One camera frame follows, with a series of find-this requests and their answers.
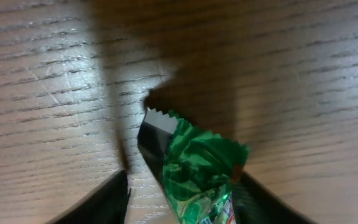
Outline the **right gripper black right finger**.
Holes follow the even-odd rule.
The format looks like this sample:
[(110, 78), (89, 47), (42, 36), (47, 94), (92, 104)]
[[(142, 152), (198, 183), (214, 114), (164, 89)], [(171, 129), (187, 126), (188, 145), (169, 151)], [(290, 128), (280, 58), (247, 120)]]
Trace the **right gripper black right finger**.
[(313, 224), (246, 172), (233, 184), (232, 199), (239, 224)]

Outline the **green KitKat Chunky bar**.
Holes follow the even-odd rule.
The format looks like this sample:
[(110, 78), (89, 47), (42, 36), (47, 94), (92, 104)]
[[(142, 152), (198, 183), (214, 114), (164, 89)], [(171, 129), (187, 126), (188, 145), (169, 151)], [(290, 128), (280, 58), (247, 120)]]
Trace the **green KitKat Chunky bar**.
[(249, 155), (245, 144), (156, 109), (147, 109), (137, 140), (180, 223), (236, 222), (232, 185)]

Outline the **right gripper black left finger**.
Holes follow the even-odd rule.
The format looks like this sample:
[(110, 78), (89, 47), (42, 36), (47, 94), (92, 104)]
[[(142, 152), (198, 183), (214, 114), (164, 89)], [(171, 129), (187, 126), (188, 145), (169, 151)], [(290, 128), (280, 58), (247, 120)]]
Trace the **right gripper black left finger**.
[(131, 189), (120, 170), (48, 224), (124, 224)]

